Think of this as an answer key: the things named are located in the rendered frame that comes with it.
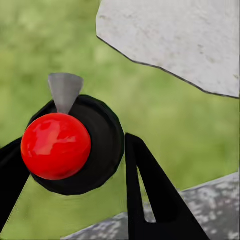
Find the insectifuge atomizer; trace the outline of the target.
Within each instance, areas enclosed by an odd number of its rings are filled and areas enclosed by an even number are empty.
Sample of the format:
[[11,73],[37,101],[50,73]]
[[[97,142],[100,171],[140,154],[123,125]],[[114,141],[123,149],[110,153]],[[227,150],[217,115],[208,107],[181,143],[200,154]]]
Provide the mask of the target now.
[[105,102],[79,94],[83,77],[66,72],[46,77],[53,100],[31,118],[21,156],[35,181],[50,192],[84,195],[117,172],[125,132]]

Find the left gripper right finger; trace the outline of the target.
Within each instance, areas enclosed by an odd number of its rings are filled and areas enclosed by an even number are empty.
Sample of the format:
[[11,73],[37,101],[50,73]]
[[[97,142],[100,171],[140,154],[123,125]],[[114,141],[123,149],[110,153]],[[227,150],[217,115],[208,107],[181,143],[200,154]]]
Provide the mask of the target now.
[[[125,134],[129,240],[210,240],[145,142]],[[156,223],[145,220],[139,168]]]

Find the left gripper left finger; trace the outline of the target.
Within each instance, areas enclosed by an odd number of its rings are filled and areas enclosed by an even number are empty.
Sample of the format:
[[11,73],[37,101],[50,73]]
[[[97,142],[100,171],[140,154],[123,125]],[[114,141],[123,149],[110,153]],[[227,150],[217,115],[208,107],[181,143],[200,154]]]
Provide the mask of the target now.
[[22,137],[0,149],[0,233],[31,175],[21,155]]

